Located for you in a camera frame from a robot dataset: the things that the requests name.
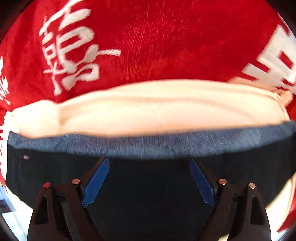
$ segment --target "red cloth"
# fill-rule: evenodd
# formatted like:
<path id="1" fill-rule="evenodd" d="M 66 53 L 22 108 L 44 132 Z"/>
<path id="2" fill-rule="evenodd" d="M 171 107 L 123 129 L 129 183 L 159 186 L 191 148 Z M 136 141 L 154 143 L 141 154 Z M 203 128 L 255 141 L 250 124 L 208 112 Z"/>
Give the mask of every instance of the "red cloth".
<path id="1" fill-rule="evenodd" d="M 276 33 L 287 42 L 288 28 L 264 0 L 34 0 L 0 45 L 0 123 L 7 110 L 41 99 L 158 79 L 268 81 L 268 73 L 270 84 L 296 93 L 295 46 L 276 60 L 264 53 L 282 46 Z M 288 110 L 295 118 L 294 104 Z"/>

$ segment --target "gray waistband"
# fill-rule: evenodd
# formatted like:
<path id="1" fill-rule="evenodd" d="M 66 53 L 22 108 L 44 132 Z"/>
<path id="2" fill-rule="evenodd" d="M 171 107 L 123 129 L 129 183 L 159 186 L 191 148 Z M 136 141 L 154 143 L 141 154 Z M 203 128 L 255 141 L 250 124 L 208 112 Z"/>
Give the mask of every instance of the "gray waistband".
<path id="1" fill-rule="evenodd" d="M 159 159 L 211 156 L 261 147 L 294 134 L 296 122 L 278 126 L 198 131 L 157 136 L 102 138 L 64 135 L 29 139 L 10 132 L 8 144 L 16 149 L 63 152 L 86 156 Z"/>

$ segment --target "round rivet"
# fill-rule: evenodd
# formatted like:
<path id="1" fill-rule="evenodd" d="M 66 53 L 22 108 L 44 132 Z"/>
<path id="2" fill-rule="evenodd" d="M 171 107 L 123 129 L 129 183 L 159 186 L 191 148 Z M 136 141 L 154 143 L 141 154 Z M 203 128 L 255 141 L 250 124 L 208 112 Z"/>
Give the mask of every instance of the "round rivet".
<path id="1" fill-rule="evenodd" d="M 43 184 L 43 188 L 49 188 L 50 187 L 50 183 L 44 183 Z"/>
<path id="2" fill-rule="evenodd" d="M 80 183 L 80 180 L 78 178 L 72 180 L 72 184 L 76 185 L 78 183 Z"/>
<path id="3" fill-rule="evenodd" d="M 227 184 L 227 181 L 225 179 L 220 179 L 219 183 L 222 184 L 222 185 L 225 185 L 225 184 Z"/>
<path id="4" fill-rule="evenodd" d="M 252 188 L 252 189 L 255 189 L 256 185 L 254 183 L 249 183 L 249 187 Z"/>

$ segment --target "blue gripper pad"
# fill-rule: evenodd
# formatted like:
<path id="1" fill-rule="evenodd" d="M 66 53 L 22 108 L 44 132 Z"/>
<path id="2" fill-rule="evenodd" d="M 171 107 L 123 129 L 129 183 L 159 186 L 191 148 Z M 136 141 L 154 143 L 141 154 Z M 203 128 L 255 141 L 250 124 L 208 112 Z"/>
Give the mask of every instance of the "blue gripper pad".
<path id="1" fill-rule="evenodd" d="M 109 170 L 110 162 L 108 158 L 105 158 L 84 189 L 84 198 L 82 200 L 84 207 L 87 207 L 90 203 L 95 201 Z"/>
<path id="2" fill-rule="evenodd" d="M 205 203 L 208 203 L 213 208 L 216 205 L 214 188 L 193 159 L 190 160 L 189 169 Z"/>

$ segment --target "black fabric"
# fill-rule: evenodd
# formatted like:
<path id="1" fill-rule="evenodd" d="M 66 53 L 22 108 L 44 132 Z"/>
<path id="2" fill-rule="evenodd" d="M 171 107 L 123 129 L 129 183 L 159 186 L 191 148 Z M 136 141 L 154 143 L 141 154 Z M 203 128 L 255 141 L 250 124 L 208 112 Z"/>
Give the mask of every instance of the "black fabric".
<path id="1" fill-rule="evenodd" d="M 200 160 L 219 178 L 255 183 L 267 205 L 295 171 L 295 140 L 293 136 L 262 148 Z M 71 181 L 97 160 L 8 146 L 7 186 L 33 207 L 44 182 Z M 190 175 L 189 159 L 110 159 L 109 174 L 87 211 L 106 241 L 191 241 L 200 234 L 211 208 Z"/>

